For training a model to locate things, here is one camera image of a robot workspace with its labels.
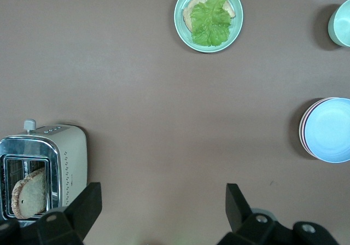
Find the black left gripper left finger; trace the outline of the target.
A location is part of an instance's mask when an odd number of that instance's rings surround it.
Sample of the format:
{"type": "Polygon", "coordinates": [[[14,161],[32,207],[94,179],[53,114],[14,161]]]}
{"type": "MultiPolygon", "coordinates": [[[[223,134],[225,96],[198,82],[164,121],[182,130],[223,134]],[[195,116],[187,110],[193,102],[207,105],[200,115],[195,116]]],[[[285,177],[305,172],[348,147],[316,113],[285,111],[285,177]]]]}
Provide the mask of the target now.
{"type": "Polygon", "coordinates": [[[0,245],[84,245],[102,211],[101,183],[90,183],[67,207],[51,209],[35,223],[0,221],[0,245]]]}

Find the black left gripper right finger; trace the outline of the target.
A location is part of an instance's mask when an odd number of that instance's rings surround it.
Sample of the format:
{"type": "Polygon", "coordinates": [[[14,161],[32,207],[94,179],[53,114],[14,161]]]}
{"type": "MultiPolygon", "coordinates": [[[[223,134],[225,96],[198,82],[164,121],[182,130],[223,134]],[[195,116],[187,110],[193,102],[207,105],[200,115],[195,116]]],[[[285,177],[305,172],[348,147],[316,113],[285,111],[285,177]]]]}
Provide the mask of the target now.
{"type": "Polygon", "coordinates": [[[289,229],[266,211],[253,211],[237,184],[226,185],[225,211],[231,231],[217,245],[337,245],[319,224],[299,221],[289,229]]]}

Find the blue plate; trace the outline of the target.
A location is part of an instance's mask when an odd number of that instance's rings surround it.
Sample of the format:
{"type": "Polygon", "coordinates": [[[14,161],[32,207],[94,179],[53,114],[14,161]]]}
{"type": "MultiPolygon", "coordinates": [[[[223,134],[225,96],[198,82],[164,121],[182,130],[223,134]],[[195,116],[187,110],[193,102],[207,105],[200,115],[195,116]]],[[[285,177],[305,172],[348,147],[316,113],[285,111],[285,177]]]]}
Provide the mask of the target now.
{"type": "Polygon", "coordinates": [[[315,158],[330,163],[350,161],[350,99],[317,102],[306,115],[301,135],[315,158]]]}

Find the round bread slice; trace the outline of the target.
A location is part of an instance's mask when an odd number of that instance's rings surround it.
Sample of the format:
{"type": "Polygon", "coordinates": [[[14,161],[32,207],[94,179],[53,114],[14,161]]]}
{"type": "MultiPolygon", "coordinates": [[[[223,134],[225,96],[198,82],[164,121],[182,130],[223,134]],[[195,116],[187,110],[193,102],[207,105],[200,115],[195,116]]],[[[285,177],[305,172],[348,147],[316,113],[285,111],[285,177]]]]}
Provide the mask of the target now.
{"type": "Polygon", "coordinates": [[[29,219],[46,210],[45,168],[39,168],[19,180],[11,193],[11,208],[17,219],[29,219]]]}

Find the beige and chrome toaster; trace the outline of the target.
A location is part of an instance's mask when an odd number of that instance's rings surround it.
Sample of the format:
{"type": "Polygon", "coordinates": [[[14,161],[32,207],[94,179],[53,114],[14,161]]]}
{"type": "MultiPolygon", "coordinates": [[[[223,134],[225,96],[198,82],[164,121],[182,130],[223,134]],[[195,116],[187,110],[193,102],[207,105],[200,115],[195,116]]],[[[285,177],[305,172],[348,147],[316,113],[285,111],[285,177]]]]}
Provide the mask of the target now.
{"type": "Polygon", "coordinates": [[[22,133],[0,140],[0,220],[17,219],[21,226],[28,226],[49,210],[68,206],[85,189],[87,177],[87,141],[82,129],[67,124],[37,127],[35,120],[27,119],[22,133]],[[17,219],[11,208],[13,188],[42,167],[46,210],[17,219]]]}

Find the brown table cover sheet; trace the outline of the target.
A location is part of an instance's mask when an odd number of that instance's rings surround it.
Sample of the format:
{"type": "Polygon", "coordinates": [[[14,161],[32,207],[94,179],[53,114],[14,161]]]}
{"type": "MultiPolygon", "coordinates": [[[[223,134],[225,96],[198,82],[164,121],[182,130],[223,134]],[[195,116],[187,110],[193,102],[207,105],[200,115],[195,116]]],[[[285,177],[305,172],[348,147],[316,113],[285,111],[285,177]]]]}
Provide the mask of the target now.
{"type": "Polygon", "coordinates": [[[241,0],[238,38],[202,54],[177,35],[177,0],[0,0],[0,139],[26,119],[86,131],[103,195],[86,245],[216,245],[227,183],[350,245],[350,162],[298,135],[317,99],[350,98],[350,49],[328,36],[344,1],[241,0]]]}

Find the green plate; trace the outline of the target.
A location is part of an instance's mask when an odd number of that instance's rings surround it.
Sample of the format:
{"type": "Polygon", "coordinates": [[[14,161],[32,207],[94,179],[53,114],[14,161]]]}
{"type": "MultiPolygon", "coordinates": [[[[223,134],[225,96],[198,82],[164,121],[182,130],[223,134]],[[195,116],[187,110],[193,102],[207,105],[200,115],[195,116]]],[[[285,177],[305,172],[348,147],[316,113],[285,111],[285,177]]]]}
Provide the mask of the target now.
{"type": "Polygon", "coordinates": [[[231,19],[229,26],[228,40],[219,46],[201,46],[193,42],[191,32],[185,25],[183,10],[192,0],[177,0],[174,8],[174,25],[181,40],[190,48],[202,53],[216,53],[229,47],[238,37],[243,25],[243,6],[241,0],[227,0],[230,7],[235,11],[235,16],[231,19]]]}

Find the green lettuce leaf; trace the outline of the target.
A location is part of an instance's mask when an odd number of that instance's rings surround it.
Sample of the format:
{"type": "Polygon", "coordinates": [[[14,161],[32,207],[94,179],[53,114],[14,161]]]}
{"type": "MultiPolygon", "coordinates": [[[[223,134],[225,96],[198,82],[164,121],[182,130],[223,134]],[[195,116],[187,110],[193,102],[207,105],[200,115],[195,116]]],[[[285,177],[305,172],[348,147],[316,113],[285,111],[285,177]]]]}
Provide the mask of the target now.
{"type": "Polygon", "coordinates": [[[201,46],[219,46],[228,40],[231,17],[223,9],[227,0],[207,0],[194,6],[192,19],[192,40],[201,46]]]}

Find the green bowl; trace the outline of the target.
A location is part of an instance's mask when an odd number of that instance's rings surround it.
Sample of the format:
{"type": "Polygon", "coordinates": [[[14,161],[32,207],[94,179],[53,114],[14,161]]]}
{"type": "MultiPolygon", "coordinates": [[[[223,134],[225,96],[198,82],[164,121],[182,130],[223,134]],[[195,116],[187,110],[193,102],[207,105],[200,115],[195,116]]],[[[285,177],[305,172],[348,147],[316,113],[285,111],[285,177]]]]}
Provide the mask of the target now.
{"type": "Polygon", "coordinates": [[[328,34],[335,44],[350,48],[350,0],[333,12],[328,23],[328,34]]]}

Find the square toast slice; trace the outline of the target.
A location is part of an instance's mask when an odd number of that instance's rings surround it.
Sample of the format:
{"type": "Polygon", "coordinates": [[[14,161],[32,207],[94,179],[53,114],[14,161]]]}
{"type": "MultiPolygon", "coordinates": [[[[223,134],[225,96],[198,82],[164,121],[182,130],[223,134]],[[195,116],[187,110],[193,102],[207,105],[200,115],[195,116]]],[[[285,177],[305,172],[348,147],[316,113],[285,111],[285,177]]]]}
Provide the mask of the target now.
{"type": "MultiPolygon", "coordinates": [[[[199,4],[199,3],[204,4],[206,2],[207,2],[207,0],[191,0],[189,2],[188,6],[183,9],[183,19],[184,19],[184,22],[185,22],[185,24],[190,32],[193,31],[191,13],[192,13],[194,6],[199,4]]],[[[230,5],[229,1],[226,1],[223,4],[223,9],[229,13],[231,18],[234,18],[236,16],[236,13],[235,13],[234,9],[232,8],[232,6],[230,5]]]]}

